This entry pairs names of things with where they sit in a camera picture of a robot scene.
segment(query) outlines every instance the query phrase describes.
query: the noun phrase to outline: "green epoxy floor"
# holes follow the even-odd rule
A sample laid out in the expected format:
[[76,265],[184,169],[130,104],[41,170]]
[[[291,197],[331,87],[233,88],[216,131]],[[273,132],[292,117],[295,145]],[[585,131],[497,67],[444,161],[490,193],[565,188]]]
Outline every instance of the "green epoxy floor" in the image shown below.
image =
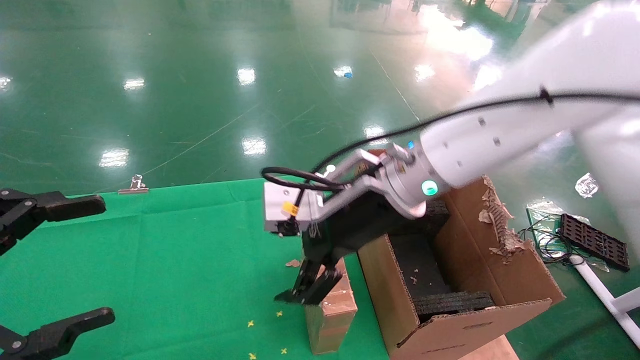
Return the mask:
[[[588,3],[4,0],[0,183],[73,195],[308,169],[454,106]],[[587,171],[561,135],[490,175],[513,227],[545,197],[624,238],[601,192],[573,189]],[[509,334],[521,359],[639,356],[574,270],[552,273],[568,299]],[[614,295],[640,282],[599,275]]]

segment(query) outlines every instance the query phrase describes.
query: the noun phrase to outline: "green cloth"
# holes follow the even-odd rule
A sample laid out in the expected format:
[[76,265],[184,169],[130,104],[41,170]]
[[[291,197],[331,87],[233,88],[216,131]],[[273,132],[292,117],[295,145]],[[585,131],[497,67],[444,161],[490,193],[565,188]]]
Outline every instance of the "green cloth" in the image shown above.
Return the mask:
[[[43,224],[0,258],[0,323],[26,335],[108,306],[116,322],[66,360],[312,359],[303,308],[273,301],[301,245],[264,232],[262,183],[108,193],[102,215]],[[388,359],[358,258],[346,264],[358,313],[322,358]]]

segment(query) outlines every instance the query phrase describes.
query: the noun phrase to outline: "cardboard box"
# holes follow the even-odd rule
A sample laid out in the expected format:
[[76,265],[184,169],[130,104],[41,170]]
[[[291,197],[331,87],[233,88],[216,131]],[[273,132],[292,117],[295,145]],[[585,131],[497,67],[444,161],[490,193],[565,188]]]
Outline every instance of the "cardboard box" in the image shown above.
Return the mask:
[[[391,242],[382,236],[358,255],[391,360],[457,360],[564,299],[533,244],[506,244],[499,240],[503,229],[481,215],[492,207],[488,199],[497,199],[488,178],[440,198],[450,213],[432,244],[442,275],[452,291],[489,291],[496,307],[420,323],[408,289],[412,284],[405,283]],[[493,207],[489,210],[506,211],[502,203]],[[489,218],[504,227],[503,215]]]
[[[336,268],[344,274],[342,279],[320,306],[305,307],[309,343],[315,355],[338,351],[358,311],[344,259],[340,259]],[[320,268],[319,274],[322,272],[324,267]]]

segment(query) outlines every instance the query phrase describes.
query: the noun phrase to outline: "green led light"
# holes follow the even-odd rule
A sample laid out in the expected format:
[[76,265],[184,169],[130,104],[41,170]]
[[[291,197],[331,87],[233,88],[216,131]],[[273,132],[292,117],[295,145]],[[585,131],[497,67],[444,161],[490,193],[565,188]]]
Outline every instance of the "green led light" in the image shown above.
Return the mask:
[[438,184],[433,180],[427,180],[422,183],[422,192],[427,196],[434,196],[438,193]]

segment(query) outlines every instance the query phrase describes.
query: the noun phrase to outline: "cardboard debris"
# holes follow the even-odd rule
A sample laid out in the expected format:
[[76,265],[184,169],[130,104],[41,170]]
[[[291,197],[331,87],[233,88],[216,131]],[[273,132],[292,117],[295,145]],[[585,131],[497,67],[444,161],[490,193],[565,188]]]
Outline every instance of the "cardboard debris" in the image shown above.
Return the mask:
[[285,266],[289,266],[289,267],[293,267],[293,268],[299,268],[300,265],[302,265],[302,263],[299,262],[297,259],[293,259],[290,262],[285,264]]
[[509,213],[498,198],[493,182],[487,176],[483,176],[483,181],[487,189],[482,196],[482,200],[487,209],[480,211],[478,220],[493,224],[493,230],[498,237],[500,247],[490,247],[489,250],[502,256],[502,262],[508,265],[511,262],[512,255],[517,252],[524,252],[526,247],[516,232],[513,229],[509,229],[508,222],[513,218],[513,215]]

